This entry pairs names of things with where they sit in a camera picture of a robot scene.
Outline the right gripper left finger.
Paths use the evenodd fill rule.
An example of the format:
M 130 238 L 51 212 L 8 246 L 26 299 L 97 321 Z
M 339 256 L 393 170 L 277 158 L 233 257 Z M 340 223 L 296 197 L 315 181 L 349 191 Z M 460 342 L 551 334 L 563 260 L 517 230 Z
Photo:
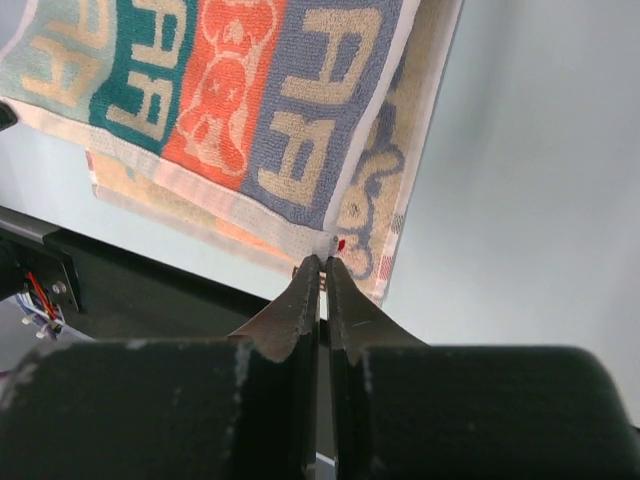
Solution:
M 224 338 L 51 342 L 1 397 L 5 479 L 311 479 L 320 262 Z

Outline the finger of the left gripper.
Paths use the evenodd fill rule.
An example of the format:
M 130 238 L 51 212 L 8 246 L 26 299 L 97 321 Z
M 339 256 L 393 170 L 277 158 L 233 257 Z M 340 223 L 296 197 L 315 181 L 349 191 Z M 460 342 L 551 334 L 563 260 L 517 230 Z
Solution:
M 0 102 L 0 131 L 5 131 L 18 123 L 18 117 L 5 102 Z

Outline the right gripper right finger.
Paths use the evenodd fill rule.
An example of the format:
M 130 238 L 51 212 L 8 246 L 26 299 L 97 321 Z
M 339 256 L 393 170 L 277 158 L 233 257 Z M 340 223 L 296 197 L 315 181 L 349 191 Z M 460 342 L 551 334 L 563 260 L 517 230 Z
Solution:
M 590 352 L 430 346 L 326 264 L 341 479 L 635 479 L 639 434 Z

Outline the printed letters towel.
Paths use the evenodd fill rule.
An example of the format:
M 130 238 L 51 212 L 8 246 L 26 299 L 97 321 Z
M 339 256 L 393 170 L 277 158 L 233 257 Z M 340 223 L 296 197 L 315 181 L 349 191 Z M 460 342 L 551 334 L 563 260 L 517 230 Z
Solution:
M 13 118 L 87 150 L 96 197 L 287 272 L 386 294 L 457 1 L 30 1 Z

